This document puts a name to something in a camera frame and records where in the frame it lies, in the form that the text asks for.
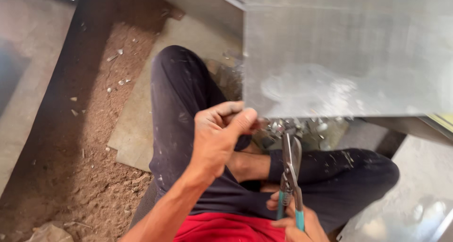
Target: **sheet metal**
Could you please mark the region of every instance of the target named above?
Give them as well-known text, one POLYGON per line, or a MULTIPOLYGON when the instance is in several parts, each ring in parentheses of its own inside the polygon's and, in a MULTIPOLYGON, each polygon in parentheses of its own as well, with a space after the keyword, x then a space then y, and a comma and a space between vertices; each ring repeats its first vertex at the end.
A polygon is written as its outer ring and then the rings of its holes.
POLYGON ((264 117, 453 111, 451 0, 249 0, 244 100, 264 117))

